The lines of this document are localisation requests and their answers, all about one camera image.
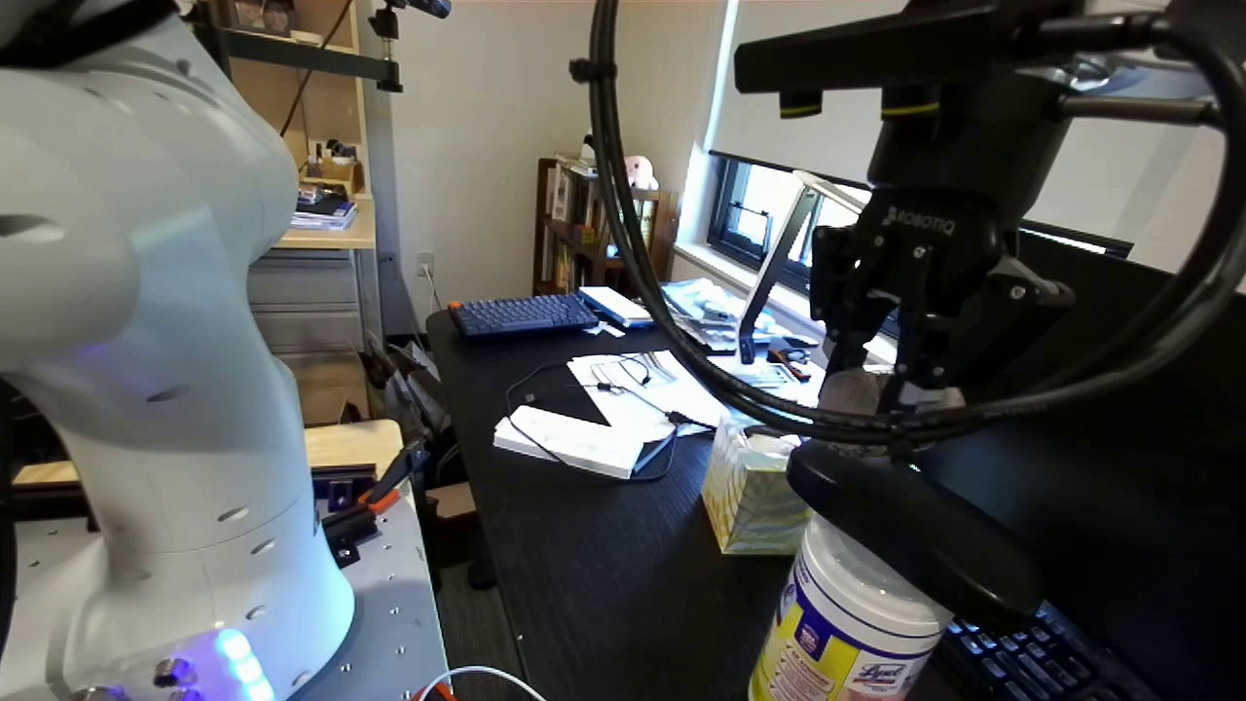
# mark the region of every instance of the box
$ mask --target box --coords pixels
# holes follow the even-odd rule
[[[789,558],[811,507],[786,488],[786,455],[797,436],[752,433],[755,420],[725,414],[699,503],[725,558]]]

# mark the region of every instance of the shelf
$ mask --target shelf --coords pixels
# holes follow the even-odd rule
[[[283,230],[272,251],[372,251],[372,198],[353,198],[350,230]]]
[[[319,44],[290,44],[280,37],[237,31],[237,26],[218,31],[218,44],[220,44],[220,55],[229,55],[229,57],[301,65],[301,69],[319,69],[319,76],[345,76],[345,79],[372,79],[377,91],[402,95],[397,61],[390,61],[390,57],[370,57],[370,55],[319,46]]]

